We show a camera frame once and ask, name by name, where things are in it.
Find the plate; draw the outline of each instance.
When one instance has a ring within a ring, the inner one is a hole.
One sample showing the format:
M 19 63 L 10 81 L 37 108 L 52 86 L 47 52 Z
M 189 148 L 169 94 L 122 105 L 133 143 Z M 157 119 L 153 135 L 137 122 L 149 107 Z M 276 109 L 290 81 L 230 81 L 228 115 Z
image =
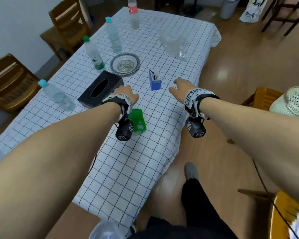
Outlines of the plate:
M 121 53 L 115 56 L 110 63 L 111 71 L 119 76 L 125 76 L 135 72 L 141 62 L 133 53 Z

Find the black tissue box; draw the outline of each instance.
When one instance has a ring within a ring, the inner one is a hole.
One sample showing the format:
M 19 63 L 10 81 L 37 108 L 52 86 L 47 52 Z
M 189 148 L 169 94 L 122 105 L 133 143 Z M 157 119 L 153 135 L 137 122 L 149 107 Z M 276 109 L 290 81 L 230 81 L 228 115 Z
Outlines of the black tissue box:
M 124 85 L 122 77 L 104 70 L 77 100 L 86 108 L 99 106 L 120 85 Z

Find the table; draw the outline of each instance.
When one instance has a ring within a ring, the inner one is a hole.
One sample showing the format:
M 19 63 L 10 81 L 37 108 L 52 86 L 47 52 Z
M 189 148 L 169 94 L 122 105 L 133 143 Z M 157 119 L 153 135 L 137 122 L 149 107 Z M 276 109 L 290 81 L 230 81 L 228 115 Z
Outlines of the table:
M 136 106 L 144 112 L 147 130 L 142 134 L 134 133 L 131 140 L 121 142 L 116 139 L 113 126 L 73 202 L 118 225 L 126 235 L 155 182 L 179 150 L 180 132 L 188 115 L 183 105 L 171 96 L 168 87 L 175 86 L 173 80 L 177 77 L 198 85 L 209 50 L 221 37 L 214 24 L 149 10 L 140 10 L 140 29 L 135 31 L 130 28 L 127 7 L 112 19 L 122 35 L 123 51 L 135 53 L 141 60 L 139 70 L 123 80 L 140 96 Z M 167 27 L 190 30 L 185 59 L 169 56 L 161 46 L 158 32 Z M 102 50 L 101 56 L 108 68 L 116 54 L 111 51 L 105 25 L 91 41 Z M 160 69 L 160 90 L 149 89 L 149 68 Z M 97 76 L 84 46 L 80 47 L 50 80 L 75 98 L 75 110 L 62 110 L 40 90 L 0 136 L 0 159 L 34 132 L 85 111 L 76 99 Z

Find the plastic water bottle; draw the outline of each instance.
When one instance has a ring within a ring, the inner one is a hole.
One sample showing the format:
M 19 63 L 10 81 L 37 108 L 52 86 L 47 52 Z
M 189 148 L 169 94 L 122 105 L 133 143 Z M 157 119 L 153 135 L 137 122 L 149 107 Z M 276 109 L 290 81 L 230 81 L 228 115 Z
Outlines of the plastic water bottle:
M 100 52 L 96 44 L 90 42 L 90 38 L 88 36 L 84 36 L 83 41 L 85 43 L 85 51 L 87 55 L 91 58 L 95 69 L 99 72 L 102 72 L 105 64 L 100 56 Z
M 130 12 L 130 16 L 131 16 L 132 29 L 139 29 L 140 28 L 140 17 L 139 17 L 139 13 L 137 11 L 136 0 L 128 0 L 128 11 Z
M 111 40 L 113 52 L 121 53 L 122 44 L 119 37 L 119 32 L 117 31 L 117 28 L 115 27 L 114 23 L 112 23 L 112 18 L 106 17 L 105 21 L 107 34 L 109 36 L 109 39 Z
M 46 80 L 40 80 L 39 86 L 43 88 L 43 91 L 47 97 L 53 100 L 56 104 L 59 104 L 66 111 L 73 111 L 75 104 L 70 98 L 58 87 L 48 83 Z

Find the bottle cap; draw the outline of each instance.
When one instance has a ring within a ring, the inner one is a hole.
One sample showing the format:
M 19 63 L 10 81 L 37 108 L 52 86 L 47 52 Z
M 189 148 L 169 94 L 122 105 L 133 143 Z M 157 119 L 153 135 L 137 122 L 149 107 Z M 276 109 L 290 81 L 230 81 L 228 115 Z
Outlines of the bottle cap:
M 112 18 L 110 18 L 110 17 L 106 17 L 106 18 L 105 18 L 105 21 L 106 21 L 108 24 L 111 24 L 111 23 L 112 23 Z
M 40 80 L 38 82 L 39 86 L 41 86 L 42 88 L 45 88 L 48 86 L 48 82 L 46 80 Z
M 90 38 L 88 36 L 83 36 L 84 43 L 88 43 L 90 41 Z

